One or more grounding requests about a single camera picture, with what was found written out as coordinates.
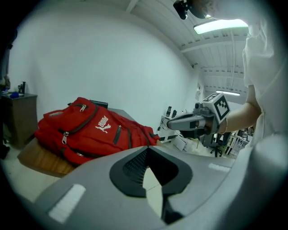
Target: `wooden cabinet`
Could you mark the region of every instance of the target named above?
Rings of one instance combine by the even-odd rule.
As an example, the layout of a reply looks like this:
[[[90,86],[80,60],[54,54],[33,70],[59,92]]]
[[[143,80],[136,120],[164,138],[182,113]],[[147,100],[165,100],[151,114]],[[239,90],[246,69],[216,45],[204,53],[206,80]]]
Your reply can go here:
[[[38,129],[36,99],[37,95],[28,93],[13,99],[1,97],[4,138],[17,148],[23,148]]]

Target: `puma logo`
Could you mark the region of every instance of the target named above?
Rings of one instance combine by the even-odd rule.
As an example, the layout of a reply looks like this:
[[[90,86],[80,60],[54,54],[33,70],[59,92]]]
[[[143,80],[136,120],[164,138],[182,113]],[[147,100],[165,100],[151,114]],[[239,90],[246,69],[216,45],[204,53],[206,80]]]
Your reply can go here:
[[[108,118],[106,116],[104,116],[98,123],[98,125],[100,127],[95,126],[95,128],[98,128],[98,129],[102,130],[103,132],[108,133],[107,131],[105,131],[105,129],[111,128],[111,125],[109,125],[109,124],[106,125],[107,121],[108,121]]]
[[[97,127],[97,126],[95,126],[95,128],[97,128],[97,129],[100,129],[100,130],[102,130],[103,132],[105,132],[105,133],[108,133],[107,131],[105,131],[105,129],[108,129],[108,128],[111,128],[111,125],[106,125],[105,127]]]

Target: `red backpack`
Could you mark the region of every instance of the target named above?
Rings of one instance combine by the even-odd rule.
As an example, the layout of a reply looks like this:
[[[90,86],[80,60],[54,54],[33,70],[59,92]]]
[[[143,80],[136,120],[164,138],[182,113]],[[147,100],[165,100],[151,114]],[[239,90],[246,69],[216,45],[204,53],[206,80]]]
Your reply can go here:
[[[35,137],[74,164],[139,146],[156,145],[151,127],[79,97],[66,109],[44,114]]]

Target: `white ceiling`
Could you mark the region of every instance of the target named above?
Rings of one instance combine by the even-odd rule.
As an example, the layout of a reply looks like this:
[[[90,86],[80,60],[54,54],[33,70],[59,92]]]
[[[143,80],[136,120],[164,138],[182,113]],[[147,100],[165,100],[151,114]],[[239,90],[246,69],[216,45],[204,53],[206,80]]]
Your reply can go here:
[[[246,96],[242,51],[247,28],[217,30],[198,35],[194,26],[208,19],[198,19],[190,12],[186,20],[180,19],[173,7],[175,0],[69,0],[73,1],[108,5],[153,24],[170,38],[191,66],[198,64],[201,67],[207,91],[229,90]]]

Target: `white floor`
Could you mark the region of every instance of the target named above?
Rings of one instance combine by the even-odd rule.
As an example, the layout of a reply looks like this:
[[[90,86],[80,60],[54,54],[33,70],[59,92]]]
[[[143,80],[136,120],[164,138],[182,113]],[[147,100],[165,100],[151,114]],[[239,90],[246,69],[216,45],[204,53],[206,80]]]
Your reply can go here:
[[[173,143],[165,143],[164,146],[178,150]],[[14,191],[34,202],[47,187],[59,180],[59,178],[48,176],[20,164],[17,159],[19,152],[20,150],[11,147],[6,159],[1,160],[1,166],[3,167],[12,188],[14,188]],[[197,141],[191,141],[190,153],[214,157],[214,153],[210,154],[210,149],[203,147],[201,143],[199,143],[197,148]],[[163,199],[162,187],[149,168],[144,176],[143,187],[146,189],[149,205],[160,217]]]

